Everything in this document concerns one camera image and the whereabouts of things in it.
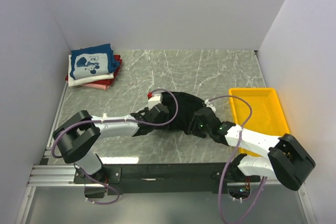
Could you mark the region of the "black t shirt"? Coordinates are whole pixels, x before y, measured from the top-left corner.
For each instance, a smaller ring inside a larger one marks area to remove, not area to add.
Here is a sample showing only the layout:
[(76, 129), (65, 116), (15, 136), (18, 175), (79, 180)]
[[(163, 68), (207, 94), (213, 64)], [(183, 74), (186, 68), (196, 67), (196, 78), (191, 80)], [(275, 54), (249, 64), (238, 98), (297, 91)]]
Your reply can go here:
[(165, 126), (147, 126), (138, 124), (139, 129), (134, 134), (135, 136), (147, 135), (153, 130), (166, 130), (166, 131), (183, 131), (189, 134), (189, 125), (196, 111), (204, 106), (204, 100), (185, 93), (185, 92), (162, 92), (162, 103), (169, 110), (170, 116), (168, 124)]

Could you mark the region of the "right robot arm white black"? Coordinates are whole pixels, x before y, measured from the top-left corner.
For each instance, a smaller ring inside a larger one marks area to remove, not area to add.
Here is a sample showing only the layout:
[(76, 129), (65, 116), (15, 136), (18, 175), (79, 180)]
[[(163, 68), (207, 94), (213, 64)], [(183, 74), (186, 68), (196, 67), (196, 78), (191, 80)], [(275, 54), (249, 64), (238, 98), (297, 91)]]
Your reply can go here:
[(188, 132), (255, 153), (255, 156), (239, 154), (229, 163), (229, 174), (238, 182), (249, 176), (275, 178), (286, 188), (297, 191), (316, 166), (291, 134), (273, 136), (242, 129), (233, 122), (220, 121), (209, 107), (194, 113)]

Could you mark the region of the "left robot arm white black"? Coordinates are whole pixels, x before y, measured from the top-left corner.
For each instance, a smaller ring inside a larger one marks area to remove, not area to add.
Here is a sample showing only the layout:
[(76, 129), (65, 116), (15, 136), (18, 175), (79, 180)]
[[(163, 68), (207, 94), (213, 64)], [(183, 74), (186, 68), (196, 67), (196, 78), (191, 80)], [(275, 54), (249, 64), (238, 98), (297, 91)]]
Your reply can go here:
[(161, 103), (121, 117), (97, 117), (82, 110), (54, 131), (52, 155), (62, 158), (67, 164), (75, 164), (81, 176), (99, 183), (105, 177), (105, 170), (99, 156), (91, 150), (97, 140), (147, 135), (170, 124), (174, 118), (175, 115), (170, 115), (168, 108)]

